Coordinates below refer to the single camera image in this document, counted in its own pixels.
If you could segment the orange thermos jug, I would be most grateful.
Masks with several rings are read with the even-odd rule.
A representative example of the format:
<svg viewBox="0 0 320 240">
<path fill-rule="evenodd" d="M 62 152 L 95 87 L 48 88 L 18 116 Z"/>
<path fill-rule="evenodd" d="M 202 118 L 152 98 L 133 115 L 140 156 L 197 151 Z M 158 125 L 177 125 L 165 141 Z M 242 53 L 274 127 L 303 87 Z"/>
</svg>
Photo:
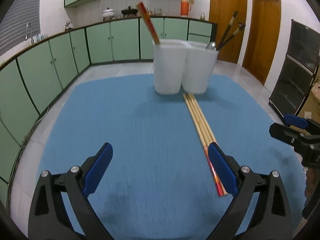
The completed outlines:
<svg viewBox="0 0 320 240">
<path fill-rule="evenodd" d="M 183 17 L 188 17 L 190 11 L 190 2 L 189 0 L 181 0 L 180 3 L 180 15 Z"/>
</svg>

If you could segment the black glass cabinet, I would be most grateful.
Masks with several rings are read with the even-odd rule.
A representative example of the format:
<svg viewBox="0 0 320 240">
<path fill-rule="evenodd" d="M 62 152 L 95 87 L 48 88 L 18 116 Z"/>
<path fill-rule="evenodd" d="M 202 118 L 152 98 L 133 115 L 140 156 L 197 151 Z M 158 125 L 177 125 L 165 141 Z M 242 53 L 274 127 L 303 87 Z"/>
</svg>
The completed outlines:
<svg viewBox="0 0 320 240">
<path fill-rule="evenodd" d="M 269 104 L 278 115 L 298 115 L 309 96 L 319 65 L 319 33 L 291 21 L 289 45 Z"/>
</svg>

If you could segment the green lower kitchen cabinets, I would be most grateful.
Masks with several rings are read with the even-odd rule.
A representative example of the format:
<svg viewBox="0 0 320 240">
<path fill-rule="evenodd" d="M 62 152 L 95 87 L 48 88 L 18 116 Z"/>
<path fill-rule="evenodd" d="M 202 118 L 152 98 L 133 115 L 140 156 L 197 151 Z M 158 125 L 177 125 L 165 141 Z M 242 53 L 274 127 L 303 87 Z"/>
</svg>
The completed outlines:
<svg viewBox="0 0 320 240">
<path fill-rule="evenodd" d="M 144 21 L 121 18 L 46 38 L 1 65 L 1 201 L 21 148 L 40 116 L 86 68 L 102 63 L 150 61 Z"/>
</svg>

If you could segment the black wok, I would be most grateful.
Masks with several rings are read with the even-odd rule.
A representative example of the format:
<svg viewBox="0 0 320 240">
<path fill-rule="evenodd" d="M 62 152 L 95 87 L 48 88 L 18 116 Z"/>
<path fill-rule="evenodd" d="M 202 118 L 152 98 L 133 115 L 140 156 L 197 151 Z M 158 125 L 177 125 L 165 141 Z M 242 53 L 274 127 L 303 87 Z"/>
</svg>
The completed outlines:
<svg viewBox="0 0 320 240">
<path fill-rule="evenodd" d="M 138 14 L 138 10 L 136 8 L 128 6 L 126 9 L 121 10 L 121 13 L 124 18 L 136 17 Z"/>
</svg>

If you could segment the chrome sink faucet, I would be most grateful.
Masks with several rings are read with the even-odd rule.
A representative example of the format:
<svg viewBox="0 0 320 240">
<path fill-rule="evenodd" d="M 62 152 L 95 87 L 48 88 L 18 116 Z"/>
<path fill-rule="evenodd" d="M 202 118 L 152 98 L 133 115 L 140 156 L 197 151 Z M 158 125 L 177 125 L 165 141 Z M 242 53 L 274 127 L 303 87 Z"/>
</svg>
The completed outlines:
<svg viewBox="0 0 320 240">
<path fill-rule="evenodd" d="M 33 30 L 30 22 L 26 23 L 26 30 L 25 30 L 25 41 L 30 39 L 31 45 L 34 44 L 34 38 L 33 38 Z"/>
</svg>

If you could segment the black chopstick silver band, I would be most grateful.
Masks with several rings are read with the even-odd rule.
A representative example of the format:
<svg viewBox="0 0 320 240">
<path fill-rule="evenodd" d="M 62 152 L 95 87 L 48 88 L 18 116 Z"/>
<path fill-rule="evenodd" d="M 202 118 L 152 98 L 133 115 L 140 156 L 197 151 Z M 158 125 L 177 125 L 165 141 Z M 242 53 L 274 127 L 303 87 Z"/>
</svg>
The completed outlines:
<svg viewBox="0 0 320 240">
<path fill-rule="evenodd" d="M 238 11 L 235 11 L 233 16 L 231 17 L 231 20 L 230 20 L 229 24 L 227 25 L 227 28 L 226 28 L 225 32 L 223 33 L 223 36 L 222 36 L 217 48 L 216 48 L 217 50 L 220 50 L 223 47 L 223 45 L 227 43 L 227 40 L 226 40 L 227 34 L 229 33 L 229 31 L 230 31 L 230 29 L 231 29 L 231 27 L 233 25 L 233 22 L 236 19 L 237 15 L 238 15 Z"/>
</svg>

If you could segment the thin black chopstick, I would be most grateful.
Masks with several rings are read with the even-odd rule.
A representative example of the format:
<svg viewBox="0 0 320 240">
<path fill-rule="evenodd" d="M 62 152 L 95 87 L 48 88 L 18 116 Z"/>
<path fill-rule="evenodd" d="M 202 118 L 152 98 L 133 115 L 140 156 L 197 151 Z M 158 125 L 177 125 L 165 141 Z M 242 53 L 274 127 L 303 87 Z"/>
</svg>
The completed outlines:
<svg viewBox="0 0 320 240">
<path fill-rule="evenodd" d="M 245 24 L 240 23 L 238 29 L 236 29 L 232 35 L 227 38 L 227 40 L 223 41 L 220 45 L 218 45 L 217 50 L 221 50 L 230 40 L 233 39 L 234 36 L 236 36 L 239 32 L 243 31 L 245 29 Z"/>
</svg>

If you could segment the blue table mat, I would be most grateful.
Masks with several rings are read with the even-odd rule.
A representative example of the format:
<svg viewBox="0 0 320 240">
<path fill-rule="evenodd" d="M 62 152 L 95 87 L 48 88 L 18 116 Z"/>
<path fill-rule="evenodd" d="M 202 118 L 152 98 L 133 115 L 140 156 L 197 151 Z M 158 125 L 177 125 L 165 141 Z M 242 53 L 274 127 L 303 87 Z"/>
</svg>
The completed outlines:
<svg viewBox="0 0 320 240">
<path fill-rule="evenodd" d="M 270 136 L 269 115 L 221 75 L 211 77 L 197 101 L 225 154 L 254 172 L 279 172 L 297 227 L 305 174 L 292 148 Z M 89 202 L 113 238 L 208 237 L 232 196 L 217 195 L 182 94 L 157 94 L 152 75 L 76 86 L 57 117 L 39 170 L 67 172 L 106 142 L 113 147 L 113 158 Z"/>
</svg>

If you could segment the white cooking pot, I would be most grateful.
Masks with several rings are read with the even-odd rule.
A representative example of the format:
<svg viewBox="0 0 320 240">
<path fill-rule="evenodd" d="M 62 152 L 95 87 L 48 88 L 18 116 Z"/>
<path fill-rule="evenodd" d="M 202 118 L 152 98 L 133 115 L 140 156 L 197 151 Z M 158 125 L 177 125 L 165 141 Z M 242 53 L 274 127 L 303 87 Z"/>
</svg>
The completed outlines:
<svg viewBox="0 0 320 240">
<path fill-rule="evenodd" d="M 102 12 L 103 21 L 105 20 L 114 20 L 116 18 L 115 10 L 107 8 Z"/>
</svg>

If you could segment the glass jar on counter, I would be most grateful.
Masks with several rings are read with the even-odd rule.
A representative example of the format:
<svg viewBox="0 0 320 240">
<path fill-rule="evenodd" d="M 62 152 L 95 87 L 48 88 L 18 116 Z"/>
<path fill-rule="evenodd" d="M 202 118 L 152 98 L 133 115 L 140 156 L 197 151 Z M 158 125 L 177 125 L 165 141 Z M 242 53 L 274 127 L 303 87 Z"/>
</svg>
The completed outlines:
<svg viewBox="0 0 320 240">
<path fill-rule="evenodd" d="M 205 14 L 204 14 L 204 13 L 201 13 L 201 15 L 200 15 L 200 20 L 204 21 L 205 18 L 206 18 Z"/>
</svg>

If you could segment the red orange bamboo chopstick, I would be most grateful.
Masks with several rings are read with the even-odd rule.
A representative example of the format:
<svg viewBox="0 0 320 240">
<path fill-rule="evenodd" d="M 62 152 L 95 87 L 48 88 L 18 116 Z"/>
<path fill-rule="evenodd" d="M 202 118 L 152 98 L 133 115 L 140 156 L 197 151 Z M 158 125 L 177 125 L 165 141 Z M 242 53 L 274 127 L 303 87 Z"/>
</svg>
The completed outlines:
<svg viewBox="0 0 320 240">
<path fill-rule="evenodd" d="M 155 31 L 153 23 L 151 22 L 151 18 L 146 10 L 144 3 L 138 2 L 136 7 L 137 7 L 137 10 L 140 13 L 145 25 L 147 26 L 155 45 L 160 45 L 161 43 L 160 43 L 159 37 L 157 35 L 157 32 Z"/>
</svg>

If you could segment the wooden door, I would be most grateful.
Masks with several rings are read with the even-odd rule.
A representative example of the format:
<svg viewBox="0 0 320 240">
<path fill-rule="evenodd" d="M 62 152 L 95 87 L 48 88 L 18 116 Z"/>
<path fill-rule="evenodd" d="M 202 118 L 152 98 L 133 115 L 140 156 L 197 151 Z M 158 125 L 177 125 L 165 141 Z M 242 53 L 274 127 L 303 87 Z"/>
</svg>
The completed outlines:
<svg viewBox="0 0 320 240">
<path fill-rule="evenodd" d="M 248 43 L 242 66 L 266 82 L 280 32 L 281 0 L 253 0 Z"/>
<path fill-rule="evenodd" d="M 209 21 L 217 24 L 216 43 L 221 41 L 234 12 L 238 14 L 226 38 L 232 35 L 241 24 L 246 23 L 247 0 L 210 0 Z M 219 52 L 218 60 L 237 63 L 244 32 L 239 31 Z"/>
</svg>

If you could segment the white double utensil holder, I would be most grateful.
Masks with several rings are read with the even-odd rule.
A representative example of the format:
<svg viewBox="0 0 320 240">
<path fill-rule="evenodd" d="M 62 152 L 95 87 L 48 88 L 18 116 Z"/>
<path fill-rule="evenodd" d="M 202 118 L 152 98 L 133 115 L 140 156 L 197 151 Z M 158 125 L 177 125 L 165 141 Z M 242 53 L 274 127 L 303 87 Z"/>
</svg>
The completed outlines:
<svg viewBox="0 0 320 240">
<path fill-rule="evenodd" d="M 153 87 L 160 95 L 204 94 L 208 88 L 219 51 L 194 41 L 161 39 L 153 44 Z"/>
</svg>

